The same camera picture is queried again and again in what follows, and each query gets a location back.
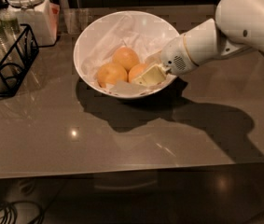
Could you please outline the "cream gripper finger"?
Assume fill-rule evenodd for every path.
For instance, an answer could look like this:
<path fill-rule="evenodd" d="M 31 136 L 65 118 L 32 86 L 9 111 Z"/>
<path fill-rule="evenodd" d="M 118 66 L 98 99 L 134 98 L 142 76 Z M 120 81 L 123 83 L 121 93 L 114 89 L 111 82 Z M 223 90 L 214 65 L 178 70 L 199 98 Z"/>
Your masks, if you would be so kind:
<path fill-rule="evenodd" d="M 161 51 L 157 51 L 145 58 L 145 63 L 151 65 L 153 63 L 161 63 Z"/>
<path fill-rule="evenodd" d="M 134 75 L 131 83 L 142 86 L 155 86 L 165 81 L 166 77 L 166 70 L 160 64 L 154 63 Z"/>

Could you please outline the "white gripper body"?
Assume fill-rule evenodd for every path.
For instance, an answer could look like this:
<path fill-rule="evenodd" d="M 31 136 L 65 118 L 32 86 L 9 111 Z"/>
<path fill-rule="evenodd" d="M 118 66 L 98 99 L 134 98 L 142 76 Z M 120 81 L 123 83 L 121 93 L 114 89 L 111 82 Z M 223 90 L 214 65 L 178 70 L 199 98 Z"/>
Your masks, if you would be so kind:
<path fill-rule="evenodd" d="M 168 72 L 178 77 L 198 68 L 189 58 L 183 35 L 174 38 L 162 49 L 160 59 Z"/>

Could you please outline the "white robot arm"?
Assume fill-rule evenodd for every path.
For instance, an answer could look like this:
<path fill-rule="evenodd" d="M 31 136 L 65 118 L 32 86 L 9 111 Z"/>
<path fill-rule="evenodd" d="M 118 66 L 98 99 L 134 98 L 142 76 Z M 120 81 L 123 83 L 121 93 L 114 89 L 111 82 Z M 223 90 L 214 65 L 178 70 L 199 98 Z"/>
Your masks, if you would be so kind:
<path fill-rule="evenodd" d="M 171 40 L 146 59 L 148 67 L 132 82 L 155 86 L 216 59 L 250 49 L 264 53 L 264 0 L 220 0 L 215 16 Z"/>

